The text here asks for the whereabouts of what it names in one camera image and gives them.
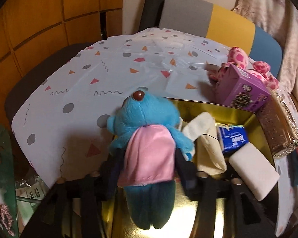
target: blue cushion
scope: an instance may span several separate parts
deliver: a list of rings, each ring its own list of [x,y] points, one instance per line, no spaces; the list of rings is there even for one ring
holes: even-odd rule
[[[283,51],[275,39],[260,27],[255,27],[255,37],[250,58],[270,65],[270,72],[277,77],[283,59]]]

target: squiggly line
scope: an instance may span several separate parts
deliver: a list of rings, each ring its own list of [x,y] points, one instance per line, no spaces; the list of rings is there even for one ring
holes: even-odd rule
[[[180,49],[180,47],[165,47],[165,48]]]
[[[50,94],[50,96],[52,95],[52,96],[54,96],[54,95],[58,95],[58,94],[61,94],[61,93],[64,93],[64,92],[68,92],[68,90],[66,89],[66,90],[60,90],[60,91],[55,91],[55,92],[52,92],[51,94]]]
[[[24,124],[23,124],[23,127],[25,126],[25,123],[27,122],[27,117],[28,117],[29,107],[30,107],[30,104],[29,104],[29,106],[28,106],[27,112],[25,113],[26,116],[25,116],[25,118],[24,118],[25,122],[24,122]]]
[[[107,66],[106,66],[105,63],[104,63],[104,60],[102,60],[102,63],[104,64],[104,67],[105,67],[105,69],[106,69],[107,72],[108,72],[108,68],[107,68]]]
[[[62,156],[61,156],[61,158],[62,158],[62,160],[63,160],[63,163],[62,163],[62,165],[60,165],[61,177],[63,177],[63,172],[62,172],[62,170],[61,170],[61,167],[64,165],[64,158],[63,158],[63,155],[64,155],[64,153],[65,153],[65,151],[66,151],[66,148],[63,147],[63,149],[64,149],[64,151],[63,151],[63,154],[62,154]]]
[[[97,94],[97,96],[100,96],[101,94],[106,95],[107,93],[112,93],[112,94],[114,94],[114,93],[119,93],[119,94],[122,94],[122,92],[119,92],[118,90],[116,90],[116,91],[114,91],[114,92],[112,92],[112,91],[107,91],[107,92],[105,92],[105,91],[101,91],[101,92],[99,92],[99,93],[98,93],[98,91],[95,91],[94,95]]]

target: beige curtain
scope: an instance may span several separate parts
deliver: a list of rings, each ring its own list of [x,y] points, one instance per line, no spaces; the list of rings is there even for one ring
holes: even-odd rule
[[[283,48],[278,79],[298,100],[298,11],[290,0],[238,0],[235,12],[269,33]]]

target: plush toy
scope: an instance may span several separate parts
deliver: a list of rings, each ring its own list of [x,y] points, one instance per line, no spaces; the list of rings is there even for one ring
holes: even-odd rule
[[[249,57],[246,52],[239,47],[232,47],[228,53],[227,63],[222,63],[221,68],[215,73],[210,74],[210,78],[220,82],[231,64],[247,71],[248,73],[259,78],[266,87],[276,90],[279,88],[278,80],[269,72],[270,65],[266,62],[257,61],[253,63],[253,70],[246,69],[249,63]]]
[[[192,158],[192,141],[178,131],[176,107],[169,100],[137,90],[126,99],[107,129],[117,137],[110,151],[126,149],[118,186],[123,187],[129,213],[141,229],[162,228],[174,206],[174,153]]]

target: pink fabric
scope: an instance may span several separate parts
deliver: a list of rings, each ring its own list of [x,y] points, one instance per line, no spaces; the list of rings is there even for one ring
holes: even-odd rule
[[[228,53],[228,58],[226,63],[222,63],[221,68],[215,74],[210,74],[210,78],[217,82],[220,82],[224,77],[227,69],[231,64],[249,72],[255,77],[259,78],[266,87],[276,90],[279,88],[278,80],[269,72],[270,65],[266,62],[257,61],[253,63],[253,70],[247,70],[248,65],[248,55],[246,52],[239,47],[232,47]]]
[[[131,136],[118,186],[147,185],[174,178],[175,142],[163,125],[138,128]]]

